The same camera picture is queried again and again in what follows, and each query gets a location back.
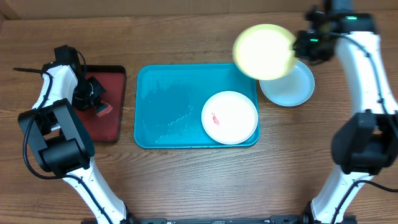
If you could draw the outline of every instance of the white plate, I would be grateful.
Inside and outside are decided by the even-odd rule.
[[[276,80],[260,80],[265,96],[281,106],[298,106],[305,103],[315,89],[315,79],[311,70],[301,61],[297,61],[293,70]]]
[[[206,133],[222,144],[239,144],[257,128],[258,112],[253,102],[235,91],[222,91],[209,98],[201,112]]]

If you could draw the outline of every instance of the blue tray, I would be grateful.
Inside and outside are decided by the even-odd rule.
[[[212,140],[203,129],[203,106],[226,90],[244,94],[258,111],[256,81],[233,63],[144,67],[137,77],[136,143],[146,149],[252,146],[260,137],[260,122],[248,140],[232,146]]]

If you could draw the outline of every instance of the black cable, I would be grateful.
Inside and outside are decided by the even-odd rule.
[[[39,111],[43,108],[45,102],[48,100],[49,98],[49,94],[51,91],[51,87],[52,87],[52,82],[53,82],[53,77],[51,76],[51,74],[49,74],[46,71],[41,71],[39,69],[33,69],[33,68],[14,68],[15,71],[18,72],[32,72],[32,73],[39,73],[39,74],[46,74],[49,77],[49,86],[47,87],[47,91],[45,92],[44,96],[43,96],[43,101],[40,103],[40,105],[36,108],[35,113],[32,117],[32,119],[30,119],[27,127],[26,127],[26,131],[25,131],[25,137],[24,137],[24,143],[22,146],[22,154],[24,157],[24,161],[25,161],[25,165],[28,168],[28,170],[35,175],[36,177],[40,178],[40,179],[44,179],[44,180],[56,180],[56,179],[62,179],[62,178],[72,178],[75,179],[79,184],[81,184],[83,186],[83,188],[87,191],[88,195],[90,196],[90,198],[92,199],[92,201],[94,202],[94,204],[97,206],[98,210],[101,212],[101,214],[103,214],[105,216],[105,218],[107,219],[107,221],[112,224],[112,221],[110,219],[110,217],[108,216],[108,214],[104,211],[104,209],[100,206],[100,204],[98,203],[98,201],[95,199],[93,193],[91,192],[91,190],[87,187],[87,185],[84,183],[83,179],[80,179],[74,175],[64,175],[63,177],[57,177],[57,176],[44,176],[39,174],[38,172],[36,172],[36,170],[33,169],[33,167],[30,165],[29,160],[27,158],[27,143],[28,143],[28,138],[29,138],[29,134],[30,134],[30,130],[32,129],[32,125],[33,122],[36,119],[36,116],[38,115]]]
[[[376,62],[374,61],[374,58],[373,58],[372,54],[370,52],[368,52],[363,45],[361,45],[359,42],[355,41],[354,39],[348,37],[347,35],[334,33],[334,32],[321,32],[319,34],[320,35],[330,35],[330,36],[344,38],[344,39],[350,41],[352,44],[357,46],[359,49],[361,49],[365,53],[365,56],[367,58],[369,58],[369,61],[371,63],[372,69],[373,69],[374,78],[375,78],[376,87],[377,87],[377,94],[379,95],[378,103],[381,104],[383,113],[388,115],[388,111],[386,109],[386,106],[384,105],[384,98],[382,96],[381,82],[380,82],[379,75],[378,75],[378,72],[377,72]],[[392,131],[393,131],[394,135],[398,139],[398,128],[397,128],[396,124],[394,123],[394,121],[392,120],[392,118],[390,116],[387,116],[387,119],[388,119],[388,122],[390,123],[390,126],[392,128]],[[371,185],[373,185],[373,186],[375,186],[375,187],[377,187],[379,189],[382,189],[382,190],[385,190],[385,191],[388,191],[388,192],[398,193],[398,189],[390,189],[388,187],[382,186],[382,185],[377,184],[375,182],[372,182],[370,180],[357,180],[351,185],[351,187],[348,189],[347,193],[344,195],[343,199],[341,199],[339,205],[337,206],[336,212],[333,215],[333,218],[332,218],[332,221],[331,221],[332,224],[335,224],[337,215],[339,214],[341,207],[343,206],[343,204],[347,200],[347,198],[348,198],[349,194],[351,193],[351,191],[354,189],[354,187],[357,187],[358,184],[360,184],[360,183],[371,184]]]
[[[83,63],[85,65],[85,77],[87,76],[87,64],[86,64],[86,59],[84,58],[83,54],[80,51],[76,51],[78,54],[80,54],[81,59],[83,59]]]
[[[372,181],[370,181],[370,180],[357,180],[357,181],[355,181],[355,182],[349,187],[347,193],[344,195],[343,199],[342,199],[341,202],[338,204],[338,206],[337,206],[337,208],[336,208],[336,212],[335,212],[335,214],[333,215],[333,218],[332,218],[332,220],[331,220],[331,224],[335,224],[337,215],[339,214],[340,209],[342,208],[344,202],[347,200],[347,198],[348,198],[349,194],[351,193],[351,191],[353,191],[354,187],[357,187],[358,184],[361,184],[361,183],[370,184],[370,185],[372,185],[372,186],[375,186],[375,187],[377,187],[377,188],[379,188],[379,189],[381,189],[381,190],[385,190],[385,191],[387,191],[387,192],[398,193],[398,189],[390,189],[390,188],[388,188],[388,187],[385,187],[385,186],[383,186],[383,185],[377,184],[377,183],[372,182]]]

